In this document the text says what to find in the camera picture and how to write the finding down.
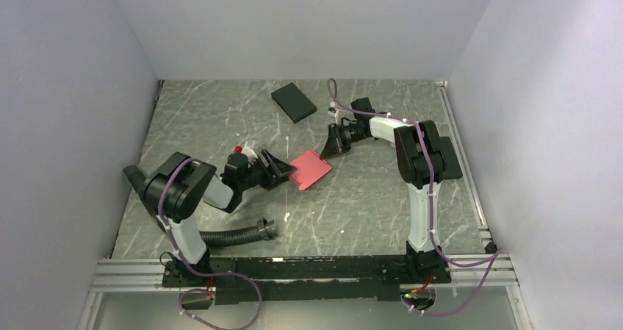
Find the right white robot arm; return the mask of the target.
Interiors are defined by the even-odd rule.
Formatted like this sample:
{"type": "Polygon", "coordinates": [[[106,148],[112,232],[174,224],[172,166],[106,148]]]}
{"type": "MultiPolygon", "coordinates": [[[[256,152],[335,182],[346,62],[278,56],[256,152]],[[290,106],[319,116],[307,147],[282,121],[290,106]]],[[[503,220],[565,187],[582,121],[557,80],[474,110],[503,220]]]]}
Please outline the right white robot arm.
{"type": "Polygon", "coordinates": [[[376,113],[368,98],[352,102],[348,112],[328,125],[328,137],[321,159],[343,155],[353,143],[367,138],[385,140],[395,149],[396,163],[408,189],[410,229],[405,262],[407,277],[422,282],[433,265],[449,261],[439,244],[439,191],[442,182],[463,176],[449,137],[442,137],[431,120],[410,121],[389,112],[376,113]]]}

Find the red paper box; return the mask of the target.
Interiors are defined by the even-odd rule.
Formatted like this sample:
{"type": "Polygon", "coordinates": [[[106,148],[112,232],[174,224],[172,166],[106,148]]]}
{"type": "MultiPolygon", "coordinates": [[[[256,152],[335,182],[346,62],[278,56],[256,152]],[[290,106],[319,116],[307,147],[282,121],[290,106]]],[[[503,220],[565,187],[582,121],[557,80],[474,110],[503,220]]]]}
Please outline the red paper box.
{"type": "Polygon", "coordinates": [[[290,165],[295,170],[289,175],[289,179],[300,191],[307,190],[332,170],[332,166],[321,159],[314,149],[305,151],[293,159],[290,165]]]}

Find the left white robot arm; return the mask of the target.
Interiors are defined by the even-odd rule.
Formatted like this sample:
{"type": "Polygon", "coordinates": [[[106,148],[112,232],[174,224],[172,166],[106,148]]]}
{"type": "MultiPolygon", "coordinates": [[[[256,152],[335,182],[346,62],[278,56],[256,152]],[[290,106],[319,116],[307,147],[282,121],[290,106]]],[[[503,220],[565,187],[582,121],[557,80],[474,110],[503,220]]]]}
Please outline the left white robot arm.
{"type": "Polygon", "coordinates": [[[246,151],[228,156],[224,171],[207,162],[176,152],[154,172],[146,175],[129,165],[123,173],[149,215],[172,241],[176,259],[185,260],[182,276],[194,286],[211,276],[209,249],[231,247],[277,238],[274,221],[260,218],[250,227],[225,231],[202,231],[195,212],[206,204],[223,212],[233,212],[246,190],[260,186],[272,190],[284,183],[296,167],[262,149],[258,158],[246,151]]]}

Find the aluminium frame rail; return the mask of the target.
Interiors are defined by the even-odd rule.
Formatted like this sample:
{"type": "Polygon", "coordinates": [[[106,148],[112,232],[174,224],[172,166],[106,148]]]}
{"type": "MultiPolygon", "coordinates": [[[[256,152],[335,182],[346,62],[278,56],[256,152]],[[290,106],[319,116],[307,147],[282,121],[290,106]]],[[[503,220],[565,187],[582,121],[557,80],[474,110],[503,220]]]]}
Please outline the aluminium frame rail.
{"type": "MultiPolygon", "coordinates": [[[[264,301],[258,295],[255,301],[218,305],[210,288],[162,286],[163,264],[171,260],[173,246],[138,194],[131,193],[112,256],[96,266],[79,328],[102,327],[98,316],[107,295],[145,299],[142,306],[133,303],[125,308],[127,317],[118,322],[119,329],[269,329],[278,315],[284,316],[288,329],[303,329],[312,322],[321,329],[379,329],[382,323],[373,319],[376,306],[392,310],[390,325],[402,329],[482,329],[497,317],[504,325],[528,328],[511,258],[484,249],[491,235],[478,220],[469,182],[444,182],[439,207],[438,236],[455,236],[442,249],[449,257],[449,284],[416,284],[400,292],[396,301],[264,301]]],[[[290,181],[270,191],[254,187],[232,213],[200,204],[195,216],[199,229],[206,230],[250,226],[259,218],[276,223],[274,240],[214,247],[210,259],[406,255],[410,201],[395,167],[368,170],[337,165],[307,190],[300,191],[290,181]]]]}

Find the black flat box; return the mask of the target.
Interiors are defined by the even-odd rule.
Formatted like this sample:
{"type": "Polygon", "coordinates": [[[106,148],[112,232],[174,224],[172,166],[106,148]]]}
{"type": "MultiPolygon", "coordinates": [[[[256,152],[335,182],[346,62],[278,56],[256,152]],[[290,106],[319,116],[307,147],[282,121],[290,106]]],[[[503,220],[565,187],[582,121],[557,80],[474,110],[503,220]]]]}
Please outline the black flat box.
{"type": "Polygon", "coordinates": [[[293,123],[298,123],[317,111],[317,107],[293,82],[274,90],[271,98],[293,123]]]}

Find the black ridged tray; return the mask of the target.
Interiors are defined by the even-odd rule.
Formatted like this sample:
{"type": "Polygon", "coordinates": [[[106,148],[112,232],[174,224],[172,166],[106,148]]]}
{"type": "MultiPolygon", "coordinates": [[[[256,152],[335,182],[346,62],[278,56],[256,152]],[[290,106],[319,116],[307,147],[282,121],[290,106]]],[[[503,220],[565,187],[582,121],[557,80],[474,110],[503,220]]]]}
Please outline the black ridged tray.
{"type": "Polygon", "coordinates": [[[440,137],[441,155],[444,164],[442,171],[442,181],[461,179],[463,171],[457,153],[455,152],[453,142],[449,137],[440,137]]]}

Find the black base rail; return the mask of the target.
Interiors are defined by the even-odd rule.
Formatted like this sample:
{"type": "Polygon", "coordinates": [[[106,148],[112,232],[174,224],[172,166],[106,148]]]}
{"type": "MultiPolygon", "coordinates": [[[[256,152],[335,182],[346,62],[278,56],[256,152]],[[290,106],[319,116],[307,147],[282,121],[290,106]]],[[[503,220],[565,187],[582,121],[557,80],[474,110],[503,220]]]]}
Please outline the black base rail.
{"type": "Polygon", "coordinates": [[[449,284],[450,268],[441,259],[414,261],[408,255],[350,257],[212,257],[195,275],[180,261],[164,262],[162,286],[210,288],[218,305],[255,301],[374,298],[396,301],[416,284],[449,284]]]}

